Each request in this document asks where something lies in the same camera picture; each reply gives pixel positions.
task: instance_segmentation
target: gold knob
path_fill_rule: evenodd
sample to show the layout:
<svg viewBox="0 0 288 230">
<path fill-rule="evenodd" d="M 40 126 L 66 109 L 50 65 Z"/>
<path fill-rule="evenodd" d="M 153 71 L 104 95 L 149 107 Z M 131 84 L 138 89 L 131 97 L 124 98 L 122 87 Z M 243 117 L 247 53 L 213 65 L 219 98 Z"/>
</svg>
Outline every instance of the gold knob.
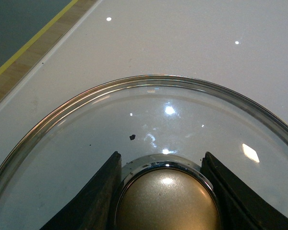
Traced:
<svg viewBox="0 0 288 230">
<path fill-rule="evenodd" d="M 148 172 L 121 199 L 118 230 L 220 230 L 214 200 L 192 176 L 174 169 Z"/>
</svg>

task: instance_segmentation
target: metal rim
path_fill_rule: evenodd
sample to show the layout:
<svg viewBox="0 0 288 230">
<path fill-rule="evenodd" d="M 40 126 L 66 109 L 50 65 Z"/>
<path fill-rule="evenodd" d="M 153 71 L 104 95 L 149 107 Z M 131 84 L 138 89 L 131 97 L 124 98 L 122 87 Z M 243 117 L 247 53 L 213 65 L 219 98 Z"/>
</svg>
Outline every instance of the metal rim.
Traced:
<svg viewBox="0 0 288 230">
<path fill-rule="evenodd" d="M 142 75 L 128 77 L 96 86 L 75 96 L 55 109 L 32 128 L 15 146 L 0 166 L 0 194 L 8 181 L 12 178 L 15 170 L 17 170 L 18 166 L 27 157 L 30 150 L 64 117 L 107 93 L 126 88 L 153 85 L 202 91 L 225 100 L 259 120 L 288 146 L 288 125 L 258 103 L 233 90 L 208 81 L 176 75 Z"/>
<path fill-rule="evenodd" d="M 152 154 L 139 157 L 122 168 L 121 182 L 124 187 L 133 183 L 138 177 L 156 169 L 176 169 L 192 175 L 208 190 L 213 191 L 213 185 L 200 173 L 200 166 L 186 158 L 176 155 Z"/>
</svg>

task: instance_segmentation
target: glass pot lid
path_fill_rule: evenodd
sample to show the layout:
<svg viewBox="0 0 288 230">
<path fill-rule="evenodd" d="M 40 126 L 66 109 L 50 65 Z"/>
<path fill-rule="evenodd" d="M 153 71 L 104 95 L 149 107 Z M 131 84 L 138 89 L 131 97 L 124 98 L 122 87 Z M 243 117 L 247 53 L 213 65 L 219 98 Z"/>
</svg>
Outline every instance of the glass pot lid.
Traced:
<svg viewBox="0 0 288 230">
<path fill-rule="evenodd" d="M 18 143 L 0 167 L 0 229 L 40 229 L 114 151 L 122 165 L 155 153 L 201 165 L 209 151 L 288 217 L 288 126 L 227 88 L 153 75 L 79 94 Z"/>
</svg>

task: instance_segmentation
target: dirt particle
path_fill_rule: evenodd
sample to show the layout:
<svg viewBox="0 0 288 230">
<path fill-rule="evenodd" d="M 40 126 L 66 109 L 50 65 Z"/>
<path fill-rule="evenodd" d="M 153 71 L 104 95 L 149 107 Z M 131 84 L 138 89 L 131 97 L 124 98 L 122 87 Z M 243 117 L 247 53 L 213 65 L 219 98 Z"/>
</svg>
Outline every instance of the dirt particle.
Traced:
<svg viewBox="0 0 288 230">
<path fill-rule="evenodd" d="M 135 134 L 132 134 L 131 136 L 129 136 L 130 140 L 134 140 L 135 139 Z"/>
</svg>

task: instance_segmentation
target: glass lid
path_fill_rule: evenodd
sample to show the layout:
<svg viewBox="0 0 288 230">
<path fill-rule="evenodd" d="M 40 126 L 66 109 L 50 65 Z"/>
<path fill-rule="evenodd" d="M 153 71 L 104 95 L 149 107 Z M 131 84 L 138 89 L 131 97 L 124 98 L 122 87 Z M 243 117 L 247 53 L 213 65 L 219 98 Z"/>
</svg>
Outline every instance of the glass lid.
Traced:
<svg viewBox="0 0 288 230">
<path fill-rule="evenodd" d="M 115 151 L 122 165 L 207 151 L 288 217 L 288 126 L 252 100 L 203 80 L 137 76 L 72 98 L 0 167 L 0 229 L 40 229 Z"/>
</svg>

